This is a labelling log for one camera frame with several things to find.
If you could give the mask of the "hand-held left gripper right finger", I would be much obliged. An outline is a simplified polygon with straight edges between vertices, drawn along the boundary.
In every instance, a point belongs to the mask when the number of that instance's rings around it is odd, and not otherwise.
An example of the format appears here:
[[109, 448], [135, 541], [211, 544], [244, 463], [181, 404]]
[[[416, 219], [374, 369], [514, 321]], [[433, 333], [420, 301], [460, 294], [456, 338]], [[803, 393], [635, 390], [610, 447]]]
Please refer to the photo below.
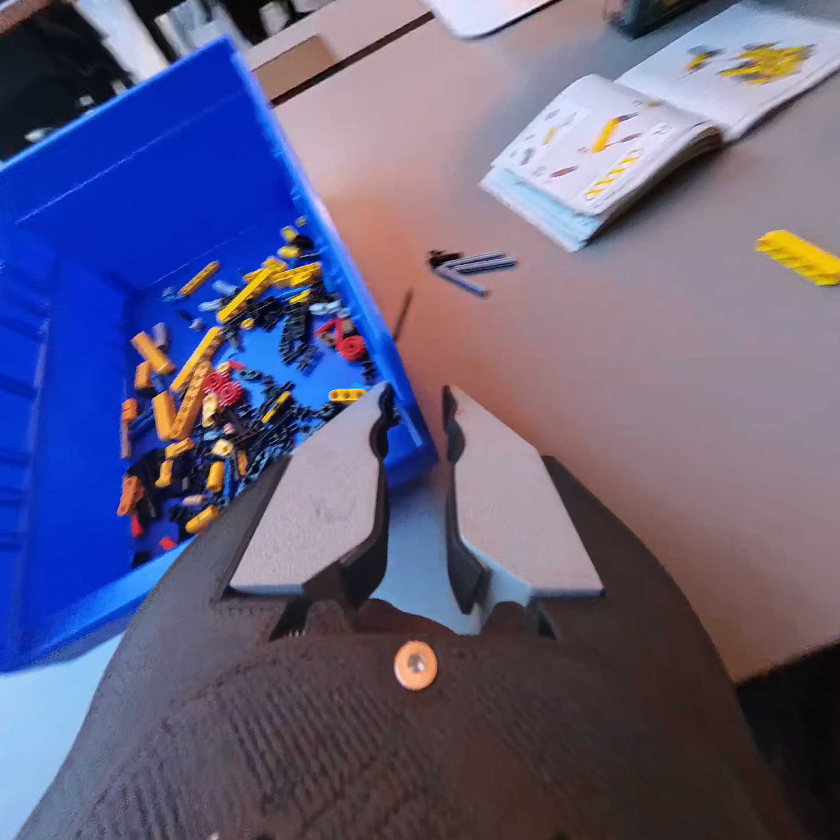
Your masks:
[[443, 420], [447, 572], [460, 612], [603, 596], [539, 451], [457, 386], [444, 387]]

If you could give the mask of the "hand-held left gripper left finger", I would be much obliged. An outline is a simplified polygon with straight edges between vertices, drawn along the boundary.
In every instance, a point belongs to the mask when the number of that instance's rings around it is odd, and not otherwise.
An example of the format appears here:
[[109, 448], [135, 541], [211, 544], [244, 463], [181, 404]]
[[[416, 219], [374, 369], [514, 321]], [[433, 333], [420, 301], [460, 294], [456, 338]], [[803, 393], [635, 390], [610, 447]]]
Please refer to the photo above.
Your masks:
[[370, 596], [386, 568], [393, 404], [382, 382], [297, 447], [239, 556], [234, 592], [349, 606]]

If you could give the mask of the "pile of lego pieces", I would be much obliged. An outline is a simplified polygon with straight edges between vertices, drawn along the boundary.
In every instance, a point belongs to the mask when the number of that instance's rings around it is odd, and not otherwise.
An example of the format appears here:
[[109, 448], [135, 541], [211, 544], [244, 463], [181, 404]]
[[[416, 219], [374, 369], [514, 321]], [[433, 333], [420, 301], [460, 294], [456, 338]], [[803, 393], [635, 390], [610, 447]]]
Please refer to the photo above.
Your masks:
[[121, 406], [125, 461], [118, 516], [135, 571], [197, 536], [282, 456], [381, 379], [326, 259], [299, 217], [280, 246], [238, 280], [215, 260], [166, 303], [198, 297], [198, 333], [172, 357], [167, 322], [133, 341], [140, 363]]

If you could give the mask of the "blue plastic bin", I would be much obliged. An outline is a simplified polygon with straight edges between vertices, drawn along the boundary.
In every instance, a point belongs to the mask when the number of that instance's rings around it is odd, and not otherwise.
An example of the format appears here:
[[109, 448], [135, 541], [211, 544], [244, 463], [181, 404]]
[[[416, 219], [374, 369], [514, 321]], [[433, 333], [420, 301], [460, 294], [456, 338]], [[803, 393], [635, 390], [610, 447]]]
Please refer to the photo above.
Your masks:
[[68, 654], [131, 614], [165, 569], [131, 570], [118, 516], [121, 406], [166, 303], [217, 260], [255, 270], [299, 217], [395, 392], [388, 483], [437, 460], [360, 272], [244, 62], [218, 41], [2, 165], [2, 673]]

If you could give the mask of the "lego instruction booklet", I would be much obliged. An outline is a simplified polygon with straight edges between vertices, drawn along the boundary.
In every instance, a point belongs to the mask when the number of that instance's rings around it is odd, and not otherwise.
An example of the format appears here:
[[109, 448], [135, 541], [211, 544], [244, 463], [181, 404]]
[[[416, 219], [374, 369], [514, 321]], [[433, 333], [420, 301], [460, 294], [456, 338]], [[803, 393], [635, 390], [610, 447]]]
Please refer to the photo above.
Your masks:
[[838, 17], [739, 2], [611, 80], [563, 89], [479, 187], [569, 253], [678, 168], [835, 75]]

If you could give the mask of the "yellow lego beam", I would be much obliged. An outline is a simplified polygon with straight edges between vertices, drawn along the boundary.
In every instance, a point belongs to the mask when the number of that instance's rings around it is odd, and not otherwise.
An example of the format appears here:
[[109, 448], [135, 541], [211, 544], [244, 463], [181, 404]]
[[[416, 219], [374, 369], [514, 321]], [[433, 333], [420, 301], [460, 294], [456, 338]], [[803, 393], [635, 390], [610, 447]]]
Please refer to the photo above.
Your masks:
[[777, 229], [764, 234], [754, 248], [815, 286], [839, 284], [839, 257], [789, 230]]

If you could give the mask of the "black lego set box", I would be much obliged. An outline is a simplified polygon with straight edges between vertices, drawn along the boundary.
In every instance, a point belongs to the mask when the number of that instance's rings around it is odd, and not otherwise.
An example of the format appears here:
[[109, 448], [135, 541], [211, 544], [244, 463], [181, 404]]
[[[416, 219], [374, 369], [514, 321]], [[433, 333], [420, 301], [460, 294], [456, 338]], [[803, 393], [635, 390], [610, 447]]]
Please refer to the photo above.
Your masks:
[[640, 38], [703, 1], [604, 1], [604, 20], [629, 39]]

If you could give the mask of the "wooden document stand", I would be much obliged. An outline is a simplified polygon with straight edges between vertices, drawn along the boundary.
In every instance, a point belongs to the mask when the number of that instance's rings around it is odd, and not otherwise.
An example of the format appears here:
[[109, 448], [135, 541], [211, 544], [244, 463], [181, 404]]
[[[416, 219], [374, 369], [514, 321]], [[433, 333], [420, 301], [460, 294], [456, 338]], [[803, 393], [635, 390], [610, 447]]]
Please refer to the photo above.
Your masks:
[[427, 11], [458, 39], [492, 35], [554, 1], [422, 1]]

